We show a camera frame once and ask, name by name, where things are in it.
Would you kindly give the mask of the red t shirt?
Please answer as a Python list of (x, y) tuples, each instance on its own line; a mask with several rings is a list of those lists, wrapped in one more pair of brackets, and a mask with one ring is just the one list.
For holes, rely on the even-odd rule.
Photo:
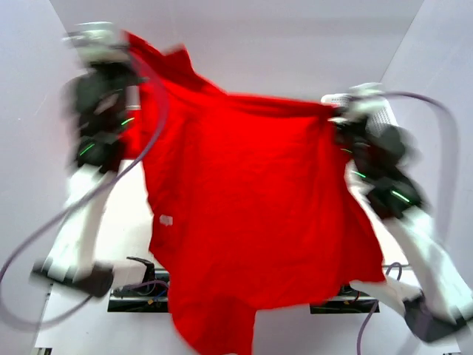
[(322, 303), (353, 280), (381, 283), (383, 255), (345, 183), (332, 106), (235, 95), (198, 76), (183, 48), (136, 35), (150, 67), (128, 158), (149, 142), (167, 90), (169, 116), (143, 159), (149, 244), (169, 272), (169, 310), (199, 354), (250, 354), (257, 311)]

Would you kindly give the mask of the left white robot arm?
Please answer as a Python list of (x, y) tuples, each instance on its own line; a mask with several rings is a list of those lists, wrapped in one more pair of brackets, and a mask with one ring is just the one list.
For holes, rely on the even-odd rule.
[(125, 38), (110, 22), (79, 24), (67, 33), (87, 68), (69, 85), (78, 142), (67, 204), (53, 246), (32, 273), (92, 297), (112, 288), (115, 266), (94, 260), (103, 210), (125, 158), (128, 91), (140, 83)]

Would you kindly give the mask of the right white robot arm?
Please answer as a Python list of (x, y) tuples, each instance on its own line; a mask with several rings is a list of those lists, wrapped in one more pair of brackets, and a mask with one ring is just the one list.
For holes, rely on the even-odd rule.
[(336, 110), (336, 139), (349, 154), (349, 185), (358, 188), (363, 204), (395, 238), (418, 286), (392, 277), (361, 281), (349, 268), (336, 273), (333, 284), (344, 295), (356, 290), (376, 298), (400, 314), (420, 341), (433, 343), (472, 323), (472, 289), (443, 246), (456, 184), (458, 131), (442, 103), (421, 97), (447, 125), (440, 171), (443, 204), (433, 217), (420, 188), (404, 172), (402, 162), (413, 153), (406, 131), (376, 120), (391, 97), (378, 83), (350, 88)]

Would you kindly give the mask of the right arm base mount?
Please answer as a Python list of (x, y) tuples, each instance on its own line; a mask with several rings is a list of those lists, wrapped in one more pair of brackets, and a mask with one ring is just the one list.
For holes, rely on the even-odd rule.
[(311, 314), (368, 314), (373, 306), (379, 312), (377, 300), (366, 293), (356, 291), (349, 285), (340, 288), (338, 294), (322, 305), (310, 305)]

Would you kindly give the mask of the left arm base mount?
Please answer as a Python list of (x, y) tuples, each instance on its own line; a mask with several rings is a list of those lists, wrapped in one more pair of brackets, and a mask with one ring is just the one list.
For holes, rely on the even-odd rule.
[(168, 289), (169, 273), (162, 267), (139, 257), (127, 257), (144, 264), (146, 267), (142, 283), (137, 286), (123, 286), (111, 291), (107, 311), (129, 313), (163, 313), (169, 312)]

